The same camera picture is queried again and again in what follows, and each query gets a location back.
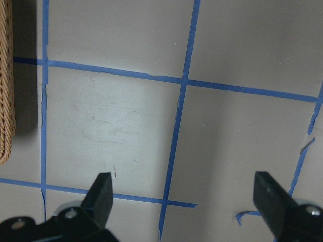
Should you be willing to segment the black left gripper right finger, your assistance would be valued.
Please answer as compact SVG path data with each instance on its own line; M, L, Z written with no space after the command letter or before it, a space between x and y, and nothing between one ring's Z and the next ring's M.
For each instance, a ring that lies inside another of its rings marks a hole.
M253 202L273 234L283 234L297 203L266 171L254 176Z

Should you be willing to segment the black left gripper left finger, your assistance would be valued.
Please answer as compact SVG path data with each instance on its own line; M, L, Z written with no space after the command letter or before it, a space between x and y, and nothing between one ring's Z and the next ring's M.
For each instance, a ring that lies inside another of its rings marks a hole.
M99 173L80 207L101 228L105 228L113 207L113 185L110 172Z

